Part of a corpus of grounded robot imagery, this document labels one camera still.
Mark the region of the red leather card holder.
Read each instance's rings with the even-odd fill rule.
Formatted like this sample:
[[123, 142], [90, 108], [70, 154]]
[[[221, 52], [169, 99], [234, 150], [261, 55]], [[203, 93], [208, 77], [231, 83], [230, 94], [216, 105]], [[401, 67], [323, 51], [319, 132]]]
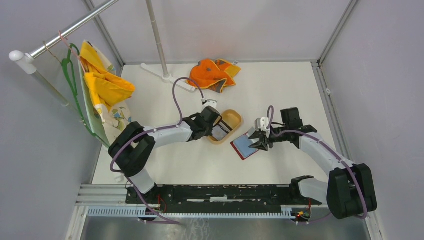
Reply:
[[250, 148], [250, 145], [253, 144], [253, 142], [249, 139], [250, 136], [251, 134], [249, 134], [249, 132], [246, 132], [245, 134], [237, 137], [230, 143], [230, 145], [242, 161], [248, 159], [259, 151], [256, 148]]

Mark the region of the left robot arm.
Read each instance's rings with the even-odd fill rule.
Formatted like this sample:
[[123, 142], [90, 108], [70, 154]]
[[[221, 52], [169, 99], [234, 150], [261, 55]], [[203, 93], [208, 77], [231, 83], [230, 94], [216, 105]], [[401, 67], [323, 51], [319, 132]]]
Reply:
[[220, 119], [220, 113], [207, 106], [200, 113], [184, 117], [179, 124], [154, 128], [142, 126], [137, 121], [132, 122], [108, 148], [111, 164], [117, 164], [129, 182], [138, 189], [139, 199], [145, 204], [151, 204], [157, 198], [157, 190], [146, 164], [153, 150], [209, 137]]

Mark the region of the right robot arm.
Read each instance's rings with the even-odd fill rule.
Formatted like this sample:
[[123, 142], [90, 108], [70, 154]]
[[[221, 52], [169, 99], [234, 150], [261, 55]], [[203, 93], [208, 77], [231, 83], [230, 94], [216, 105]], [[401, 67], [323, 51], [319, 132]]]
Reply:
[[302, 204], [307, 199], [328, 206], [338, 220], [349, 217], [365, 219], [377, 209], [371, 169], [364, 163], [356, 164], [329, 146], [312, 125], [305, 125], [297, 107], [280, 111], [282, 125], [273, 127], [274, 107], [268, 107], [267, 116], [257, 118], [248, 132], [249, 148], [269, 151], [276, 143], [288, 142], [306, 153], [323, 170], [327, 181], [311, 175], [293, 178], [289, 199]]

